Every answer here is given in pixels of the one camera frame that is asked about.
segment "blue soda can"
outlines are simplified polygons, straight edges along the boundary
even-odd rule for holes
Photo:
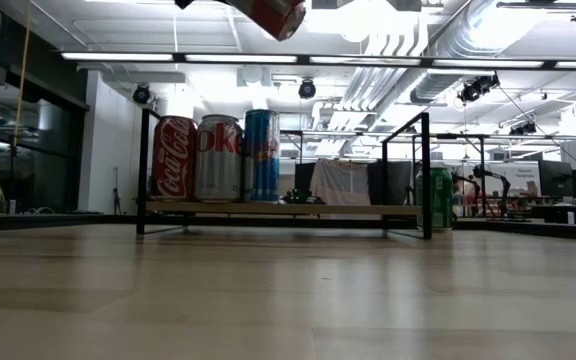
[[[279,114],[246,112],[244,130],[244,201],[279,201]]]

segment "red soda can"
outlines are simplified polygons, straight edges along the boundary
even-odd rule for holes
[[[192,119],[163,116],[155,127],[152,160],[153,196],[192,200],[197,128]]]

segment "white curtain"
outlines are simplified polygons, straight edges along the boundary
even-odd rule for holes
[[[319,160],[310,182],[313,196],[328,205],[370,205],[368,166],[335,160]],[[329,219],[379,219],[378,215],[322,215]]]

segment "red object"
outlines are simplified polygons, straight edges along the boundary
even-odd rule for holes
[[[192,200],[197,128],[192,119],[164,116],[155,127],[152,195]]]
[[[193,0],[175,0],[185,9]],[[306,15],[304,0],[216,0],[241,11],[278,41],[292,36]]]

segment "desk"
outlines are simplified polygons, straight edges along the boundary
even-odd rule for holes
[[[550,206],[533,206],[532,217],[544,219],[546,223],[568,224],[570,220],[576,224],[576,205],[550,205]]]

